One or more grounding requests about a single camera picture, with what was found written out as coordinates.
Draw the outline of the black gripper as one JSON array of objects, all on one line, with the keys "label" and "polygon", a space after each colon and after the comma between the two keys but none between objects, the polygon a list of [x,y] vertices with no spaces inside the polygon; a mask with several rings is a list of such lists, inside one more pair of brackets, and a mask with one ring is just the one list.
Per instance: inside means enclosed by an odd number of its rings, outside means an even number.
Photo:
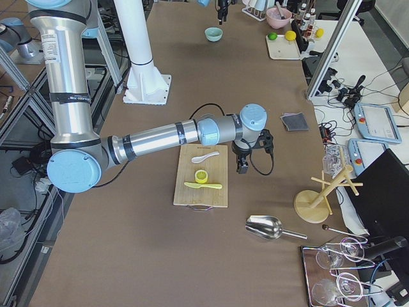
[{"label": "black gripper", "polygon": [[274,155],[274,137],[268,129],[263,129],[255,141],[241,139],[232,142],[233,152],[236,154],[236,172],[246,174],[249,169],[247,156],[253,150],[264,149],[267,154]]},{"label": "black gripper", "polygon": [[227,21],[229,4],[229,0],[215,0],[215,9],[218,12],[219,25],[222,25],[223,22]]}]

